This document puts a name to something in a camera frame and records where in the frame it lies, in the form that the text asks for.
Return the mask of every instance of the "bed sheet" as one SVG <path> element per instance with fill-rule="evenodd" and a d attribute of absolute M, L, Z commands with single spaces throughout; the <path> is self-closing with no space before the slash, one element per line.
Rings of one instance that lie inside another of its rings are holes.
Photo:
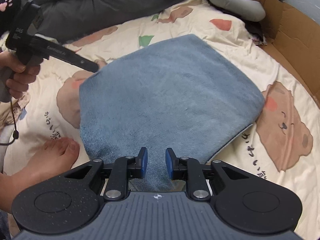
<path fill-rule="evenodd" d="M 92 61 L 109 63 L 149 44 L 189 33 L 230 60 L 266 98 L 256 124 L 216 158 L 294 191 L 303 203 L 296 233 L 307 240 L 318 239 L 320 110 L 291 74 L 254 45 L 241 20 L 221 13 L 206 0 L 187 0 L 160 14 L 101 30 L 66 47 Z M 72 137 L 80 143 L 75 166 L 88 160 L 79 131 L 63 119 L 56 104 L 63 82 L 78 70 L 56 59 L 42 64 L 39 77 L 30 85 L 26 114 L 18 122 L 20 138 L 7 148 L 7 174 L 22 169 L 45 140 L 59 136 Z"/>

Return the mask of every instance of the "human hand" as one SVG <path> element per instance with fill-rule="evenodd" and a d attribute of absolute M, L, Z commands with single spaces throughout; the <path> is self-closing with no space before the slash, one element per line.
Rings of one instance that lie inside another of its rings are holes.
<path fill-rule="evenodd" d="M 16 72 L 13 79 L 8 79 L 6 81 L 9 93 L 16 99 L 22 97 L 22 93 L 29 88 L 28 84 L 33 83 L 40 72 L 40 65 L 28 66 L 28 68 L 26 68 L 26 66 L 9 51 L 0 53 L 0 67 L 5 66 Z"/>

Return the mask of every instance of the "black plush with paw print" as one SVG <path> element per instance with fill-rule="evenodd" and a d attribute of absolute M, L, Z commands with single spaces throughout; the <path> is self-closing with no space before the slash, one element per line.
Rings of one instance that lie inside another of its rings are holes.
<path fill-rule="evenodd" d="M 21 0 L 0 0 L 0 36 L 9 30 L 21 8 Z"/>

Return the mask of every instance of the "folded denim cloth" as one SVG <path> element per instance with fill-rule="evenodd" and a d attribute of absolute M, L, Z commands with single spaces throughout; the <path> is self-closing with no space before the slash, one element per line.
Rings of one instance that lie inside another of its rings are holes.
<path fill-rule="evenodd" d="M 80 134 L 92 159 L 112 163 L 148 148 L 138 191 L 174 190 L 165 149 L 206 163 L 253 123 L 264 98 L 252 81 L 195 35 L 121 57 L 80 86 Z"/>

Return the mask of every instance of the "cardboard box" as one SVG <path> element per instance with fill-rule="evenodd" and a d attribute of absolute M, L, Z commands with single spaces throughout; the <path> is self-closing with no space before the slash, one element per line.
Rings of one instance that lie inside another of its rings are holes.
<path fill-rule="evenodd" d="M 261 48 L 286 68 L 320 108 L 320 25 L 279 0 L 257 0 L 265 11 L 261 22 L 268 45 Z"/>

